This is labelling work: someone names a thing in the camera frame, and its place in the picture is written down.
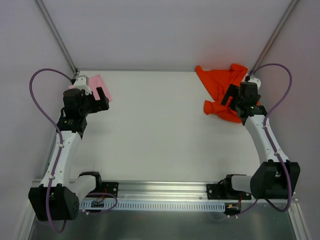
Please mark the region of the orange t shirt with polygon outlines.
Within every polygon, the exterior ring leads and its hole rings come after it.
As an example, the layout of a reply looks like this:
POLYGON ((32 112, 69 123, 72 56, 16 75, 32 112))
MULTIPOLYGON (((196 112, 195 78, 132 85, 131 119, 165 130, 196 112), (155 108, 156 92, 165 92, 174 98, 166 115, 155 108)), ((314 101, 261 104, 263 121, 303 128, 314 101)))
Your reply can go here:
POLYGON ((241 123, 237 112, 226 105, 221 105, 229 85, 240 86, 248 75, 248 68, 233 63, 229 69, 203 70, 201 66, 195 68, 195 72, 212 100, 205 100, 203 111, 206 115, 216 115, 222 120, 241 123))

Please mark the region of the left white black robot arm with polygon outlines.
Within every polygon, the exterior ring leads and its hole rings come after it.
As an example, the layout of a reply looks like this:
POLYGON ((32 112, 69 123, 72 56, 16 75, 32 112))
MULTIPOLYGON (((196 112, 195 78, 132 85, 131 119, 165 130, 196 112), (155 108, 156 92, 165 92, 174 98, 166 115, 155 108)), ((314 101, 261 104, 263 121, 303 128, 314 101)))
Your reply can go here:
POLYGON ((80 202, 89 194, 99 196, 103 182, 99 172, 84 171, 70 186, 70 174, 75 152, 87 127, 87 116, 109 109, 109 99, 102 87, 97 87, 98 99, 93 93, 71 88, 63 93, 64 106, 56 123, 56 144, 51 160, 38 187, 31 187, 29 201, 41 222, 74 220, 80 202))

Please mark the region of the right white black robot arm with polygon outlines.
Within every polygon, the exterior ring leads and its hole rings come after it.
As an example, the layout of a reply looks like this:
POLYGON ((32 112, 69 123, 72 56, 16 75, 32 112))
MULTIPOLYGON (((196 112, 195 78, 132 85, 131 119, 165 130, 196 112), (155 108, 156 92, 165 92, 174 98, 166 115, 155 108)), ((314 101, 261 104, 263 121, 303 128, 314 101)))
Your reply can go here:
POLYGON ((236 111, 261 161, 252 176, 227 175, 221 192, 228 199, 234 198, 239 192, 245 192, 255 199, 290 201, 301 168, 282 152, 269 125, 267 111, 263 105, 258 104, 260 97, 257 84, 245 81, 239 86, 231 84, 221 101, 222 105, 236 111))

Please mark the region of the folded pink t shirt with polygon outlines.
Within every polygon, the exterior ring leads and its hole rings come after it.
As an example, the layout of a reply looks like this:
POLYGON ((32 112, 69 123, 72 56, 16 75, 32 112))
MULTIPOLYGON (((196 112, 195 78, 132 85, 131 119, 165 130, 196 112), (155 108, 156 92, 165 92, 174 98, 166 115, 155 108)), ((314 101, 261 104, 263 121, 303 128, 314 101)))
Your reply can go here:
MULTIPOLYGON (((97 94, 97 87, 102 87, 105 96, 109 99, 109 101, 112 101, 112 97, 108 91, 108 88, 104 82, 104 80, 102 79, 102 77, 98 74, 92 77, 88 77, 89 78, 89 87, 91 89, 91 94, 89 95, 93 95, 95 100, 98 100, 98 94, 97 94)), ((73 87, 73 83, 68 87, 69 89, 74 89, 73 87)))

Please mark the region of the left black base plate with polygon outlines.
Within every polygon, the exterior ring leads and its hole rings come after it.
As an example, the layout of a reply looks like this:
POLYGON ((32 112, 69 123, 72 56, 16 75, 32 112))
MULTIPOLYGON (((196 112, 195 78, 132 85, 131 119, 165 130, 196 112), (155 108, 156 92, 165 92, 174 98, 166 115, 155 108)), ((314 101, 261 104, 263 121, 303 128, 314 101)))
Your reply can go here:
POLYGON ((119 183, 115 181, 103 181, 98 189, 98 193, 108 193, 118 196, 119 183))

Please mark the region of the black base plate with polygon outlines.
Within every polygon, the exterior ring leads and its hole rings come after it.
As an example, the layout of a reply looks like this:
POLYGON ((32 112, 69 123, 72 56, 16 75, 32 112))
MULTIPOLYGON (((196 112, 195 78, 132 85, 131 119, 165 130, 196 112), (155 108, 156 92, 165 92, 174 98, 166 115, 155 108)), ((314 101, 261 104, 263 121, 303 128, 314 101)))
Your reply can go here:
POLYGON ((119 183, 115 181, 103 181, 98 189, 98 193, 108 193, 118 196, 119 183))
POLYGON ((233 189, 226 189, 226 187, 220 183, 209 183, 206 186, 206 194, 208 200, 251 200, 252 196, 244 191, 237 191, 233 189))

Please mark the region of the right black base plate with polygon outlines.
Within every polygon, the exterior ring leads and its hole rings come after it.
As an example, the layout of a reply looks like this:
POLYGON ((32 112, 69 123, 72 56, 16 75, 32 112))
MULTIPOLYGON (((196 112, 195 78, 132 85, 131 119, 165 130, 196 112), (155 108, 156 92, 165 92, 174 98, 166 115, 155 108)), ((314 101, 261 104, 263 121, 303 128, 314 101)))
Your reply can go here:
POLYGON ((208 200, 251 200, 252 196, 244 191, 237 191, 233 189, 226 189, 226 187, 220 183, 209 183, 206 186, 206 194, 208 200))

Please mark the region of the aluminium mounting rail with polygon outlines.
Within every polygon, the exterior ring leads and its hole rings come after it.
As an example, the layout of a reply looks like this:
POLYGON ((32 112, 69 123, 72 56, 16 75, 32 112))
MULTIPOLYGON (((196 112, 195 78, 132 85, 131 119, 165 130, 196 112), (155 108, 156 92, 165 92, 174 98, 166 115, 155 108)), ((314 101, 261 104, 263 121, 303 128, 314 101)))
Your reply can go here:
MULTIPOLYGON (((98 192, 103 181, 93 175, 82 175, 77 180, 64 184, 52 184, 49 194, 57 190, 59 199, 71 203, 85 198, 100 197, 98 192)), ((206 201, 206 183, 201 182, 168 182, 168 181, 123 181, 119 182, 118 200, 132 201, 206 201)), ((114 195, 107 193, 106 198, 114 195)))

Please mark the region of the left aluminium frame post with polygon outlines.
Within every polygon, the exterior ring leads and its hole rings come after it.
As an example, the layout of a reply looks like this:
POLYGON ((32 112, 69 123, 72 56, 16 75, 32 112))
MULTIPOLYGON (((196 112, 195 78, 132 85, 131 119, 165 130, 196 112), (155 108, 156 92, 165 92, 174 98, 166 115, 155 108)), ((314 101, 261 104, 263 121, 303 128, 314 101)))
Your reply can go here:
POLYGON ((47 24, 54 40, 56 41, 56 43, 59 46, 60 51, 62 52, 63 57, 65 58, 69 68, 71 69, 72 73, 74 75, 77 74, 78 72, 78 68, 76 67, 76 64, 74 63, 46 5, 45 2, 43 0, 34 0, 35 5, 37 6, 39 12, 41 13, 45 23, 47 24))

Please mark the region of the aluminium frame post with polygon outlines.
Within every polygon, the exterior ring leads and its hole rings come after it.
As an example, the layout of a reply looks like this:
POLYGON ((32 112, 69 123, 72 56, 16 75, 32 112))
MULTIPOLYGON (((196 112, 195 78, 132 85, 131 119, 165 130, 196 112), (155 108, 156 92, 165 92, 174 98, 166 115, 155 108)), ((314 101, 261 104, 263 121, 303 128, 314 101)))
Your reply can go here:
POLYGON ((251 71, 255 71, 258 67, 262 64, 268 53, 270 52, 272 46, 274 45, 276 39, 278 38, 279 34, 281 33, 283 27, 287 23, 288 19, 296 9, 297 5, 299 4, 300 0, 290 0, 289 4, 287 5, 285 11, 283 12, 281 18, 279 19, 276 27, 274 28, 272 34, 270 35, 268 41, 266 42, 263 50, 261 51, 259 57, 255 61, 251 71))
POLYGON ((78 68, 76 67, 76 64, 74 63, 46 5, 45 2, 43 0, 34 0, 35 5, 37 6, 39 12, 41 13, 45 23, 47 24, 54 40, 56 41, 56 43, 59 46, 60 51, 62 52, 63 57, 65 58, 69 68, 71 69, 72 73, 74 75, 77 74, 78 72, 78 68))

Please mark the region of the right aluminium frame post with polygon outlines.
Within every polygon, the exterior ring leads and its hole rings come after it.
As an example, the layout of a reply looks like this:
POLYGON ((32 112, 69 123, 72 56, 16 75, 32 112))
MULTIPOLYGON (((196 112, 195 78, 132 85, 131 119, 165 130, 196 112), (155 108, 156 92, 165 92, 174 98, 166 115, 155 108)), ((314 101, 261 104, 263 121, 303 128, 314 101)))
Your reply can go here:
POLYGON ((276 27, 274 28, 272 34, 270 35, 268 41, 266 42, 263 50, 261 51, 259 57, 255 61, 251 71, 255 71, 258 67, 262 64, 268 53, 270 52, 272 46, 274 45, 276 39, 278 38, 279 34, 281 33, 283 27, 287 23, 288 19, 296 9, 297 5, 299 4, 300 0, 290 0, 289 4, 287 5, 285 11, 283 12, 281 18, 279 19, 276 27))

